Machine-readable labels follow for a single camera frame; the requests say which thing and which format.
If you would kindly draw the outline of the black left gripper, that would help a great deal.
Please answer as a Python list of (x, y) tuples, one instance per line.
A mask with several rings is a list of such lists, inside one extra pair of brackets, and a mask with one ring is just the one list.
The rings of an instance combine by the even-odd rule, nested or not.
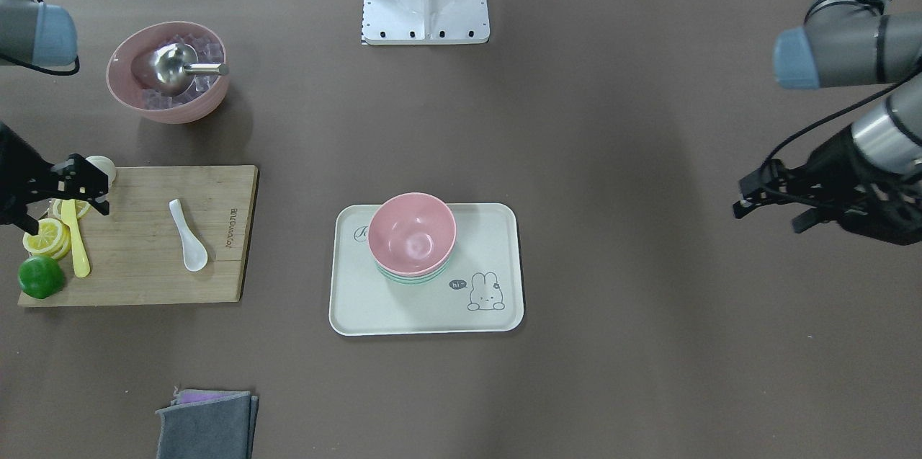
[(849, 128), (817, 147), (803, 166), (791, 169), (769, 160), (742, 177), (734, 219), (764, 206), (797, 202), (786, 191), (790, 183), (817, 202), (791, 220), (795, 233), (834, 222), (847, 232), (899, 246), (921, 240), (920, 166), (908, 172), (880, 170), (857, 148)]

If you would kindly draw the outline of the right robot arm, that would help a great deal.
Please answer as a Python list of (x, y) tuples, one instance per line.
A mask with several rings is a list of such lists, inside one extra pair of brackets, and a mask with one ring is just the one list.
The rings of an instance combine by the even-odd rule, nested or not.
[[(79, 72), (72, 16), (44, 0), (1, 0), (2, 64), (53, 77)], [(10, 128), (1, 126), (1, 222), (37, 235), (27, 212), (41, 200), (82, 200), (109, 215), (109, 175), (77, 153), (52, 164)]]

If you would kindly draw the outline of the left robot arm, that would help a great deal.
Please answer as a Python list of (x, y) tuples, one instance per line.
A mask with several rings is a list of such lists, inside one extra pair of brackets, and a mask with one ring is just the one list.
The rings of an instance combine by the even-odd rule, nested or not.
[(802, 233), (821, 223), (890, 244), (921, 239), (921, 18), (892, 0), (815, 0), (800, 27), (774, 43), (775, 79), (788, 90), (881, 84), (873, 108), (789, 168), (771, 151), (740, 180), (741, 219), (773, 204), (803, 204)]

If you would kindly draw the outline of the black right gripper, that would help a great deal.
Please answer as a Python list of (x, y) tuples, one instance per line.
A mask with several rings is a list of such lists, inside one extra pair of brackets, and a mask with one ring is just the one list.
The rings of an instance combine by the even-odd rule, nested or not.
[[(50, 183), (53, 192), (49, 193)], [(109, 177), (79, 153), (51, 164), (6, 124), (1, 124), (1, 223), (37, 235), (39, 223), (27, 213), (34, 202), (55, 197), (82, 200), (103, 216), (111, 213)]]

